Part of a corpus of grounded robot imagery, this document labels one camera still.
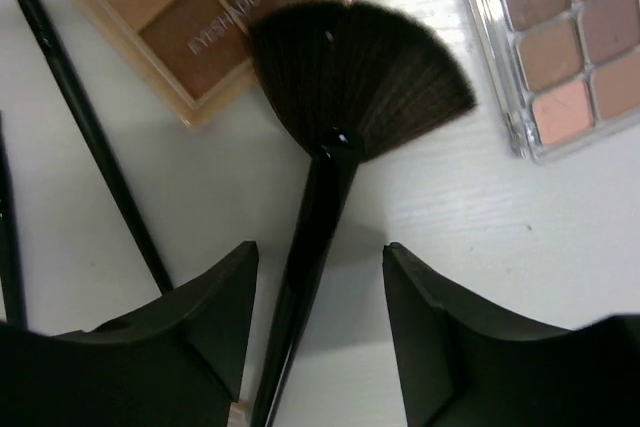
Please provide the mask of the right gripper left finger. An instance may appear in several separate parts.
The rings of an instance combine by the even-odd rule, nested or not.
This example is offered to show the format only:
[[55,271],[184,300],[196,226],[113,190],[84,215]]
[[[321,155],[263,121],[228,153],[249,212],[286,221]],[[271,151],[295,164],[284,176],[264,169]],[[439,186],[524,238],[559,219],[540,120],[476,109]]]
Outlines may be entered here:
[[4,426],[245,426],[241,385],[259,252],[209,270],[92,331],[1,326]]

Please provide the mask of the thin black pencil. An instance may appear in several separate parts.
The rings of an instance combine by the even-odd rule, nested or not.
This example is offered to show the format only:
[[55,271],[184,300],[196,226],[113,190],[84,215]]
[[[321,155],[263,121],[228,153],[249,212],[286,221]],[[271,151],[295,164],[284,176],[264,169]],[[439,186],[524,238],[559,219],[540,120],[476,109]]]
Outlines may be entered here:
[[168,293],[173,289],[169,272],[44,3],[41,0],[17,2],[156,286],[161,293]]
[[4,137],[1,137],[1,286],[7,323],[28,327],[13,189]]

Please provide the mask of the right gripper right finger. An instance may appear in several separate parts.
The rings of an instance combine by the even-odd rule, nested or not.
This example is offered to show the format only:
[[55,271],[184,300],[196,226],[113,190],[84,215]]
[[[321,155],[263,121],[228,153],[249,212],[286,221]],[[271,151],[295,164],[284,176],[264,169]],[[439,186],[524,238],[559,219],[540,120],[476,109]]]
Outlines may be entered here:
[[639,318],[545,324],[446,278],[400,243],[383,277],[411,426],[635,426]]

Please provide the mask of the black fan brush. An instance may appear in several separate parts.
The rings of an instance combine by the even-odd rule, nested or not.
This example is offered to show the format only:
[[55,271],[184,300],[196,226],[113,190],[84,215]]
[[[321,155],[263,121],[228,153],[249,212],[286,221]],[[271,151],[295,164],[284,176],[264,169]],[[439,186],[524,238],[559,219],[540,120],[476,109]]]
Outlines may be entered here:
[[250,26],[254,70],[311,164],[251,414],[274,423],[358,168],[471,112],[447,46],[409,16],[364,2],[279,8]]

